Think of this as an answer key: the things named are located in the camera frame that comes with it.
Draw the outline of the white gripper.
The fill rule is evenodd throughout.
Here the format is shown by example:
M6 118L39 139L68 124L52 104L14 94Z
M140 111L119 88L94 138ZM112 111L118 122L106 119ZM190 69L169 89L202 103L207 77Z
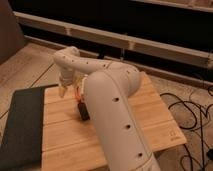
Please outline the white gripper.
M59 86L59 96L63 98L67 91L67 86L70 86L74 82L74 73L73 72L61 72L59 76L60 85Z

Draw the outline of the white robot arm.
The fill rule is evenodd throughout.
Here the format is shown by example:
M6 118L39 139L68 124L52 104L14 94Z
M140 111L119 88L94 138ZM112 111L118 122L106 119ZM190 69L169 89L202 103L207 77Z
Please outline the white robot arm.
M73 46L55 52L53 59L60 70L61 95L76 71L87 75L83 98L110 171L161 171L128 102L140 88L139 70L122 62L82 57Z

